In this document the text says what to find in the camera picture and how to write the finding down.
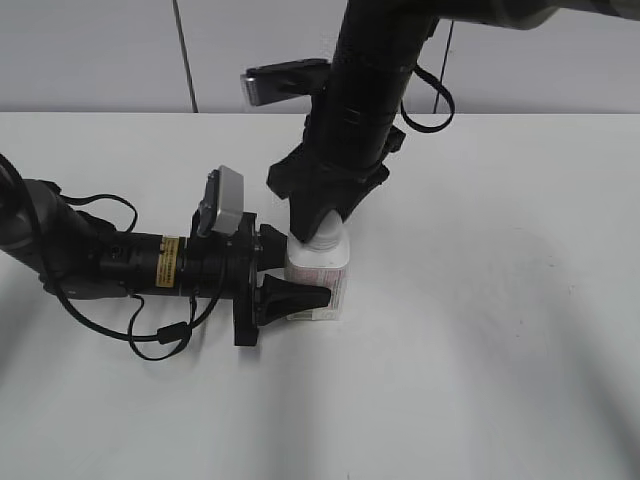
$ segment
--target black cylindrical joint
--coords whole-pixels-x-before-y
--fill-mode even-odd
[[[116,233],[100,258],[100,277],[116,281],[128,292],[144,295],[211,297],[217,293],[224,244],[207,239],[191,248],[185,237]],[[223,298],[233,292],[223,285]]]
[[[324,162],[366,170],[380,160],[400,101],[435,20],[414,2],[350,0],[327,88],[305,143]]]

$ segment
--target cable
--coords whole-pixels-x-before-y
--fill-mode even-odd
[[[122,203],[123,205],[126,205],[133,212],[133,220],[131,220],[131,224],[129,225],[129,228],[125,230],[125,233],[133,232],[133,229],[136,228],[136,225],[138,223],[138,210],[136,210],[136,207],[134,207],[131,203],[129,203],[124,198],[119,197],[117,195],[111,195],[110,193],[102,193],[100,195],[91,195],[90,197],[81,197],[81,198],[67,197],[66,195],[60,195],[60,198],[62,198],[62,200],[64,200],[69,205],[73,205],[74,207],[82,207],[85,205],[89,205],[90,203],[97,202],[98,200],[113,200],[115,202],[119,202],[119,203]]]
[[[442,69],[440,70],[440,83],[444,82],[444,73],[447,70],[447,64],[449,62],[449,51],[451,50],[451,42],[453,40],[453,27],[455,26],[455,20],[451,20],[449,26],[449,37],[447,38],[447,45],[444,51],[444,58],[442,59]],[[433,104],[433,114],[438,113],[438,104],[440,103],[440,92],[436,95],[436,101]]]
[[[133,345],[132,349],[134,350],[134,352],[136,354],[138,354],[141,358],[145,358],[146,356],[144,354],[142,354],[139,349],[137,348],[137,346],[135,345],[135,343],[139,343],[139,342],[159,342],[161,344],[167,344],[167,343],[172,343],[175,341],[180,341],[180,343],[178,344],[178,346],[174,349],[174,351],[169,354],[169,356],[173,356],[176,353],[179,353],[180,351],[184,350],[184,348],[186,347],[186,344],[188,344],[189,339],[191,338],[191,331],[196,328],[198,325],[200,325],[208,315],[211,314],[211,312],[213,311],[213,309],[215,308],[216,303],[218,302],[218,299],[220,298],[221,294],[222,294],[222,288],[224,285],[224,277],[226,274],[226,259],[222,262],[221,265],[221,275],[220,275],[220,282],[219,282],[219,288],[218,291],[216,293],[216,295],[214,295],[211,299],[211,301],[209,302],[209,305],[207,306],[207,308],[205,309],[205,311],[196,319],[193,320],[193,317],[195,316],[195,311],[193,310],[193,304],[192,304],[192,318],[190,319],[189,324],[186,324],[185,322],[182,323],[177,323],[174,325],[170,325],[168,327],[164,327],[158,330],[158,332],[155,335],[133,335],[132,330],[133,330],[133,324],[135,323],[135,320],[138,318],[140,312],[142,311],[142,309],[144,308],[144,299],[142,297],[140,297],[139,295],[132,295],[132,298],[135,298],[137,300],[140,300],[141,305],[138,308],[138,310],[136,310],[136,312],[133,314],[130,322],[129,322],[129,328],[127,330],[127,333],[121,333],[121,332],[117,332],[114,330],[110,330],[106,327],[103,327],[102,325],[99,325],[91,320],[89,320],[87,317],[85,317],[82,313],[80,313],[74,306],[73,304],[69,301],[69,298],[66,296],[64,290],[62,289],[62,287],[60,286],[60,283],[58,281],[58,278],[56,277],[53,268],[51,267],[51,261],[49,258],[49,253],[47,252],[46,249],[46,245],[45,245],[45,241],[44,241],[44,235],[42,233],[42,229],[40,226],[40,221],[38,219],[38,215],[36,213],[36,208],[35,205],[33,204],[33,200],[31,198],[31,194],[29,193],[29,190],[27,188],[27,185],[24,182],[24,179],[22,178],[22,176],[20,175],[20,173],[16,170],[16,168],[11,164],[11,162],[9,162],[9,160],[0,153],[0,166],[5,170],[5,172],[7,173],[7,175],[10,178],[10,181],[13,183],[14,188],[16,190],[16,193],[18,194],[18,196],[21,199],[21,202],[24,206],[25,212],[27,214],[27,218],[29,221],[29,224],[31,226],[31,230],[32,230],[32,236],[33,236],[33,242],[38,250],[38,253],[40,254],[40,259],[42,261],[42,267],[44,270],[44,273],[46,275],[47,280],[49,281],[49,284],[51,286],[51,289],[53,290],[56,298],[58,299],[58,301],[60,302],[60,304],[64,307],[64,309],[67,311],[67,313],[69,313],[69,315],[71,315],[73,318],[75,318],[80,324],[84,325],[85,327],[100,333],[102,335],[105,335],[107,337],[113,338],[115,340],[121,340],[121,341],[125,341],[128,342],[129,345]],[[87,203],[91,203],[92,198],[95,198],[96,200],[98,199],[102,199],[102,198],[111,198],[111,197],[115,197],[111,196],[111,195],[96,195],[95,197],[87,197],[86,199],[71,199],[73,202],[75,201],[80,201],[80,202],[87,202]],[[134,210],[134,222],[132,225],[135,226],[135,221],[137,220],[137,211],[135,211],[135,208],[133,208]],[[183,325],[186,325],[188,327],[188,335],[183,333],[186,332],[186,330],[184,329]],[[154,361],[155,359],[151,359],[151,358],[145,358],[147,360],[150,361]]]
[[[138,357],[142,358],[143,360],[147,360],[149,362],[159,362],[161,360],[166,360],[168,358],[171,358],[174,355],[177,355],[178,353],[182,352],[185,348],[187,348],[187,346],[189,345],[189,341],[191,340],[191,335],[193,333],[193,330],[198,328],[202,324],[202,322],[204,322],[209,317],[209,315],[211,315],[211,312],[213,312],[213,309],[218,304],[218,301],[220,300],[220,296],[222,295],[222,289],[224,287],[224,280],[226,277],[226,270],[227,270],[226,256],[223,256],[223,257],[225,258],[225,260],[223,260],[222,266],[220,267],[220,277],[218,280],[218,288],[216,289],[216,294],[211,297],[211,300],[209,300],[209,303],[207,304],[204,311],[200,314],[200,316],[198,316],[198,318],[195,318],[196,311],[198,309],[198,301],[196,299],[196,294],[193,293],[189,297],[189,306],[191,309],[191,314],[189,316],[189,323],[184,323],[184,322],[176,323],[174,325],[170,325],[169,327],[164,327],[163,329],[158,330],[158,337],[161,336],[161,332],[163,330],[165,331],[177,330],[177,331],[180,331],[182,334],[180,338],[180,343],[172,351],[170,351],[169,353],[167,353],[162,357],[149,357],[144,353],[142,353],[138,348],[138,346],[136,345],[136,342],[134,340],[135,336],[133,335],[133,327],[135,325],[135,322],[138,316],[140,315],[140,312],[142,312],[142,309],[144,308],[145,302],[144,302],[144,298],[142,298],[141,296],[131,295],[131,298],[134,298],[140,301],[140,307],[132,315],[131,319],[129,320],[129,326],[127,328],[127,335],[129,337],[129,347],[131,347],[131,350],[133,350],[133,353],[135,353]],[[169,343],[169,342],[163,342],[160,338],[158,339],[158,341],[160,343]]]
[[[445,87],[442,84],[442,82],[440,82],[440,80],[438,80],[437,77],[435,77],[434,75],[432,75],[429,72],[427,72],[420,65],[416,65],[415,66],[414,73],[416,75],[418,75],[418,77],[420,77],[421,80],[423,80],[425,83],[427,83],[431,87],[435,88],[436,91],[442,95],[442,98],[444,98],[446,100],[446,102],[449,104],[449,109],[451,110],[451,113],[449,114],[449,118],[447,118],[440,125],[436,125],[435,127],[431,127],[431,126],[427,126],[427,125],[421,125],[421,124],[419,124],[415,120],[412,120],[409,117],[409,115],[407,114],[407,111],[404,108],[404,102],[402,102],[400,104],[400,113],[402,114],[402,118],[404,119],[405,122],[407,122],[407,125],[409,125],[411,128],[413,128],[414,130],[416,130],[416,131],[418,131],[420,133],[437,133],[437,132],[440,132],[440,131],[444,130],[445,128],[447,128],[449,126],[449,124],[451,124],[451,122],[453,121],[453,117],[456,114],[456,102],[453,99],[453,95],[451,95],[451,92],[449,90],[447,90],[447,87]]]

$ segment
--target bottle cap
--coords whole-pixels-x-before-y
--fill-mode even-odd
[[[318,227],[315,236],[307,244],[308,248],[326,251],[335,248],[342,238],[342,217],[335,210],[331,210]]]

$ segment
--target black cable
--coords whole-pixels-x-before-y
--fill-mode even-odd
[[[196,89],[193,86],[193,76],[191,75],[191,65],[189,64],[189,54],[187,53],[187,43],[184,39],[184,30],[182,28],[182,18],[180,16],[180,7],[178,0],[172,0],[173,15],[176,18],[176,28],[178,29],[178,41],[180,42],[180,53],[182,54],[182,63],[184,71],[187,75],[187,87],[189,88],[189,98],[191,99],[191,110],[198,113],[198,102],[196,101]]]
[[[22,176],[16,170],[16,168],[1,153],[0,153],[0,166],[5,170],[5,172],[9,176],[10,181],[14,185],[16,193],[20,197],[21,203],[23,204],[23,207],[27,214],[27,218],[29,220],[29,224],[31,226],[33,242],[38,250],[38,253],[40,254],[40,259],[42,261],[42,267],[43,267],[44,273],[49,281],[49,284],[51,286],[51,289],[53,290],[53,293],[55,294],[60,304],[67,311],[67,313],[69,313],[69,315],[75,318],[80,324],[84,325],[85,327],[97,333],[113,338],[115,340],[128,342],[129,345],[132,346],[133,351],[136,354],[138,354],[138,356],[140,356],[141,358],[145,358],[146,356],[139,351],[135,343],[139,343],[139,342],[171,343],[175,341],[180,341],[178,346],[169,354],[169,356],[173,356],[176,353],[179,353],[180,351],[184,350],[184,348],[186,347],[186,344],[188,344],[188,341],[191,337],[190,335],[191,331],[194,328],[196,328],[198,325],[200,325],[206,319],[206,317],[208,317],[211,314],[211,312],[215,308],[216,303],[218,302],[218,299],[222,294],[224,277],[226,274],[226,259],[222,262],[222,265],[220,268],[221,271],[220,271],[220,282],[219,282],[218,292],[216,293],[216,295],[214,295],[211,298],[211,301],[209,302],[209,305],[207,306],[205,311],[196,320],[193,320],[193,317],[195,316],[195,311],[193,310],[193,304],[192,304],[192,312],[193,312],[192,318],[190,319],[190,322],[188,325],[186,323],[184,324],[188,326],[188,333],[189,333],[188,336],[187,335],[178,336],[178,337],[175,336],[176,331],[178,332],[183,331],[183,330],[180,330],[179,328],[182,326],[182,324],[174,324],[174,325],[170,325],[169,327],[164,327],[162,329],[159,329],[158,333],[156,333],[155,335],[133,335],[132,334],[133,324],[135,323],[135,320],[138,318],[138,315],[144,308],[144,299],[139,295],[132,296],[132,298],[140,300],[141,305],[138,308],[138,310],[136,310],[136,312],[133,314],[129,322],[129,328],[127,330],[127,333],[125,334],[125,333],[117,332],[114,330],[110,330],[106,327],[103,327],[102,325],[99,325],[89,320],[82,313],[80,313],[70,302],[69,298],[66,296],[64,290],[60,286],[60,283],[58,282],[58,279],[53,271],[53,268],[51,267],[51,261],[50,261],[49,253],[47,252],[47,248],[44,242],[44,235],[42,234],[40,221],[38,219],[36,208],[35,208],[35,205],[33,204],[33,200],[31,198],[31,194],[29,193],[29,189],[27,188],[27,185],[25,184]],[[84,201],[87,201],[87,199],[75,199],[75,200],[84,202]],[[135,212],[135,214],[136,215],[134,220],[137,220],[137,211]],[[145,358],[145,359],[150,361],[156,360],[152,358]]]
[[[209,317],[209,315],[211,315],[211,312],[213,312],[213,309],[218,304],[218,301],[220,300],[220,296],[222,295],[222,289],[224,287],[226,270],[227,270],[227,262],[226,260],[223,260],[222,266],[220,267],[220,277],[218,280],[218,288],[216,290],[216,294],[211,297],[211,300],[209,300],[209,303],[207,304],[206,308],[198,316],[198,318],[195,318],[196,312],[198,309],[198,301],[196,299],[196,294],[194,293],[189,297],[189,306],[191,309],[191,314],[189,316],[189,323],[188,324],[179,323],[179,324],[170,325],[169,327],[165,327],[170,329],[173,327],[180,326],[182,328],[183,336],[182,338],[180,338],[180,343],[178,343],[178,345],[173,350],[171,350],[169,353],[167,353],[162,357],[149,357],[144,353],[142,353],[138,348],[138,346],[136,345],[136,342],[134,340],[135,335],[133,335],[133,327],[135,325],[135,322],[138,316],[140,315],[140,312],[142,312],[142,309],[144,308],[145,302],[144,302],[144,298],[142,298],[141,296],[131,295],[131,298],[135,298],[136,300],[140,301],[140,307],[132,315],[131,319],[129,320],[129,326],[127,328],[127,335],[129,336],[129,346],[131,347],[131,350],[133,350],[133,353],[135,353],[138,357],[142,358],[143,360],[147,360],[149,362],[159,362],[161,360],[167,360],[168,358],[171,358],[174,355],[177,355],[178,353],[182,352],[185,348],[187,348],[187,346],[189,345],[189,341],[191,340],[191,335],[193,333],[193,330],[198,328],[202,324],[202,322],[204,322]]]
[[[449,109],[451,110],[451,113],[449,114],[449,118],[447,118],[440,125],[436,125],[435,127],[431,127],[431,126],[427,126],[427,125],[421,125],[421,124],[419,124],[415,120],[412,120],[409,117],[409,115],[407,114],[407,111],[404,108],[404,102],[402,102],[400,104],[400,113],[402,114],[402,118],[404,119],[405,122],[407,122],[407,125],[409,125],[411,128],[413,128],[414,130],[416,130],[416,131],[418,131],[420,133],[437,133],[437,132],[440,132],[440,131],[444,130],[445,128],[447,128],[449,126],[449,124],[451,124],[451,122],[453,121],[453,117],[456,114],[456,102],[453,99],[453,95],[451,95],[451,92],[449,90],[447,90],[447,87],[445,87],[442,84],[442,82],[440,82],[440,80],[438,80],[437,77],[435,77],[434,75],[432,75],[429,72],[427,72],[420,65],[416,65],[415,66],[414,73],[416,75],[418,75],[418,77],[420,77],[421,80],[423,80],[425,83],[427,83],[431,87],[435,88],[438,91],[438,93],[440,93],[442,95],[442,98],[444,98],[446,100],[447,104],[449,104]]]
[[[89,205],[90,203],[97,202],[98,200],[113,200],[115,202],[119,202],[129,207],[133,212],[133,220],[131,220],[131,224],[129,225],[129,228],[125,230],[125,233],[133,232],[133,229],[136,228],[136,225],[138,224],[138,210],[136,210],[136,207],[134,207],[129,201],[117,195],[111,195],[110,193],[101,193],[100,195],[91,195],[90,197],[81,198],[60,195],[60,198],[62,198],[62,200],[64,200],[69,205],[73,205],[74,207],[83,207],[85,205]]]
[[[453,27],[456,24],[454,20],[451,20],[449,26],[449,37],[447,38],[447,46],[444,51],[444,58],[442,59],[442,69],[440,70],[440,83],[444,82],[444,73],[447,70],[447,63],[449,62],[449,50],[451,50],[451,41],[453,40]],[[433,114],[438,113],[438,104],[440,103],[440,92],[436,95],[436,101],[433,104]]]
[[[140,312],[142,312],[142,309],[144,308],[144,298],[142,298],[140,295],[131,295],[131,298],[134,298],[136,300],[140,301],[140,306],[138,307],[138,309],[135,311],[135,313],[133,314],[133,316],[131,317],[131,320],[129,320],[129,326],[127,327],[127,336],[129,338],[129,347],[131,347],[131,350],[133,350],[133,353],[135,353],[138,357],[142,358],[143,360],[147,360],[148,362],[160,362],[162,360],[166,360],[168,358],[173,357],[174,355],[177,355],[178,353],[180,353],[182,350],[184,350],[186,348],[186,346],[189,343],[189,340],[191,339],[191,335],[183,339],[180,340],[180,343],[178,343],[178,345],[171,350],[169,353],[167,353],[166,355],[162,356],[162,357],[149,357],[147,355],[145,355],[144,353],[142,353],[140,351],[140,349],[138,348],[138,346],[136,345],[136,342],[133,340],[135,338],[135,336],[133,335],[133,326],[136,322],[136,319],[138,318],[138,315],[140,315]]]

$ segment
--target bottle label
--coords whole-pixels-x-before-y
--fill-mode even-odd
[[[290,320],[337,320],[347,280],[347,268],[304,268],[287,259],[285,279],[301,285],[316,285],[331,290],[331,302],[325,308],[316,308],[289,316]]]

